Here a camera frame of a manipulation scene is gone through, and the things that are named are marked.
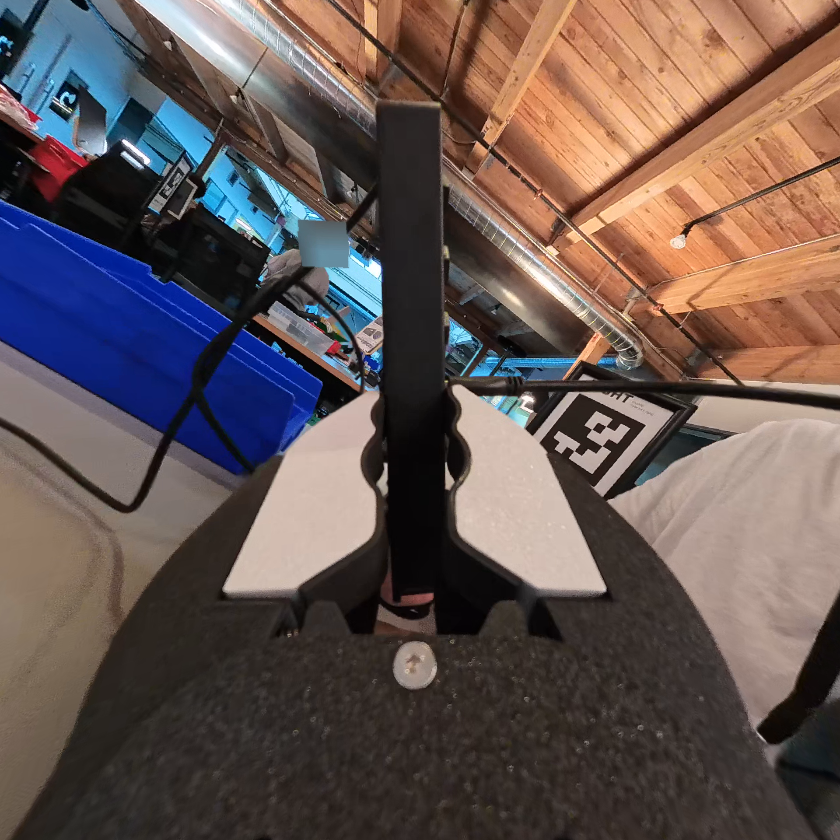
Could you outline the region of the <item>black framed marker sign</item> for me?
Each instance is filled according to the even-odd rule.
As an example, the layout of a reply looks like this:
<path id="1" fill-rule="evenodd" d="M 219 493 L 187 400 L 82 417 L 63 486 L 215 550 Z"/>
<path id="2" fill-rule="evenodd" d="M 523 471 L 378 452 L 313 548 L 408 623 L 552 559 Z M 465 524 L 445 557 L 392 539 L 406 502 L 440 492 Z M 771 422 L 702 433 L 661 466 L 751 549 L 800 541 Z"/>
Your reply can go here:
<path id="1" fill-rule="evenodd" d="M 552 392 L 526 429 L 609 499 L 636 485 L 696 409 L 690 399 L 657 393 Z"/>

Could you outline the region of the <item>blue plastic bin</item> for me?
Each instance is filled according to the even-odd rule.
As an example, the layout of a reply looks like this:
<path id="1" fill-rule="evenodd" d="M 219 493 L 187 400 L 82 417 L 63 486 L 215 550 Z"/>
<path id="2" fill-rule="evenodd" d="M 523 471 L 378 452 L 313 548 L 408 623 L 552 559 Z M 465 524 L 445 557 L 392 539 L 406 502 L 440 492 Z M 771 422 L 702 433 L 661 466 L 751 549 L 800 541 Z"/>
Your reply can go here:
<path id="1" fill-rule="evenodd" d="M 2 342 L 163 433 L 230 320 L 146 264 L 16 206 L 2 203 L 1 228 Z M 303 432 L 321 389 L 243 331 L 204 395 L 257 466 Z"/>

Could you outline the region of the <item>red chair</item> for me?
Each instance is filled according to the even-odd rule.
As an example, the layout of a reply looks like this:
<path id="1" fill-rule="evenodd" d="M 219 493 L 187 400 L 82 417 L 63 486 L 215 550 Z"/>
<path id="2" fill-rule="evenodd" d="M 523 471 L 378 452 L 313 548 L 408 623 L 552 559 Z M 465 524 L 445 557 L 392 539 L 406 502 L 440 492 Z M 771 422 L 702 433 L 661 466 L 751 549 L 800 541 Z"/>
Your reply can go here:
<path id="1" fill-rule="evenodd" d="M 38 164 L 31 173 L 31 181 L 47 201 L 53 201 L 65 182 L 88 165 L 78 152 L 48 135 L 30 151 Z"/>

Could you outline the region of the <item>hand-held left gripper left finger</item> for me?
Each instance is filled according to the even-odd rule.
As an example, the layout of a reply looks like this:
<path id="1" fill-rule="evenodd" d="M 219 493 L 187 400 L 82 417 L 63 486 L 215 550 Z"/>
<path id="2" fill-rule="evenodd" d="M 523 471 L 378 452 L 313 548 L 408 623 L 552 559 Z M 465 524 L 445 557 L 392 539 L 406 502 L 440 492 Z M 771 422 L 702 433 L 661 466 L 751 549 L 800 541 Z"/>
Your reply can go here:
<path id="1" fill-rule="evenodd" d="M 388 562 L 384 402 L 367 392 L 306 432 L 269 484 L 222 588 L 234 603 L 286 602 L 299 625 L 335 604 L 371 634 Z"/>

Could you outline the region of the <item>black port hub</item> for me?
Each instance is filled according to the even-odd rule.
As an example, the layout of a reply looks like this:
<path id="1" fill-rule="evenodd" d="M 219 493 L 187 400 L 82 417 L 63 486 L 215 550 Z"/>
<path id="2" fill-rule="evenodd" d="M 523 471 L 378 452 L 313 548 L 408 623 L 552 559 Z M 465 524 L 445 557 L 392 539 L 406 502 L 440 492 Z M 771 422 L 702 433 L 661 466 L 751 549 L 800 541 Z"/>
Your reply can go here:
<path id="1" fill-rule="evenodd" d="M 392 593 L 434 592 L 445 531 L 444 188 L 440 107 L 376 106 Z"/>

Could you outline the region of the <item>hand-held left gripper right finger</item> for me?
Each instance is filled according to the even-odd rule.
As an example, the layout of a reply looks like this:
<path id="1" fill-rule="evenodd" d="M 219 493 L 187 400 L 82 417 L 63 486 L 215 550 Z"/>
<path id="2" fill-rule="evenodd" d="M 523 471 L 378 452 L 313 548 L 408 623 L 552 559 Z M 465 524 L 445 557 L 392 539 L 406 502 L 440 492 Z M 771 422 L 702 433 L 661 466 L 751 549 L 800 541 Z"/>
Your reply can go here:
<path id="1" fill-rule="evenodd" d="M 512 602 L 531 634 L 558 634 L 550 604 L 606 595 L 606 583 L 547 451 L 465 385 L 445 392 L 440 634 L 477 634 Z"/>

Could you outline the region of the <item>person's white shirt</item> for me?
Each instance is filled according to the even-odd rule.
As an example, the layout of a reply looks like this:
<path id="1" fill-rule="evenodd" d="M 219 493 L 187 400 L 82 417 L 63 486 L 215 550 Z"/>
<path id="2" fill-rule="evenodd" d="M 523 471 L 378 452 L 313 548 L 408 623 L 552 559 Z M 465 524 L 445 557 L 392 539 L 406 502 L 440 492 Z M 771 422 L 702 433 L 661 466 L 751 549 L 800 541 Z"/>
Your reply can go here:
<path id="1" fill-rule="evenodd" d="M 759 724 L 838 597 L 838 425 L 764 423 L 610 503 L 682 585 Z"/>

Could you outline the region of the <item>wooden table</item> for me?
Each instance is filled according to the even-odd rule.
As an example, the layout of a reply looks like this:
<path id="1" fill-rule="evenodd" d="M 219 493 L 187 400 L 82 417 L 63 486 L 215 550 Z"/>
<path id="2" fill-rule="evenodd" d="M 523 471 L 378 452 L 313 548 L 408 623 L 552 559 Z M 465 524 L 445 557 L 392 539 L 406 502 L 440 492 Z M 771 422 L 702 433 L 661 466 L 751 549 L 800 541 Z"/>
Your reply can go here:
<path id="1" fill-rule="evenodd" d="M 336 361 L 333 357 L 322 353 L 316 353 L 310 349 L 306 344 L 300 342 L 282 329 L 277 327 L 265 315 L 258 314 L 254 316 L 251 322 L 256 326 L 271 334 L 273 340 L 276 340 L 287 350 L 293 350 L 298 355 L 308 359 L 312 364 L 318 368 L 328 372 L 333 378 L 337 379 L 343 385 L 348 386 L 351 390 L 361 393 L 367 389 L 367 386 L 352 375 L 348 365 Z"/>

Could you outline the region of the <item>grey desk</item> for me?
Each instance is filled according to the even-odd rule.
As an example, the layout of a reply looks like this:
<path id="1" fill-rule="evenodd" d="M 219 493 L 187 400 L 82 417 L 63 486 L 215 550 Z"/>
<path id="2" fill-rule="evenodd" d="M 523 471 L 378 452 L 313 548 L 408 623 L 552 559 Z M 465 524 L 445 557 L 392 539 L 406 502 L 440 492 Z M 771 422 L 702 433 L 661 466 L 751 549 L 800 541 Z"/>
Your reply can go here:
<path id="1" fill-rule="evenodd" d="M 130 501 L 159 435 L 7 344 L 1 415 Z M 173 552 L 244 482 L 175 443 L 142 507 L 111 510 L 2 430 L 1 837 L 56 766 L 124 618 Z"/>

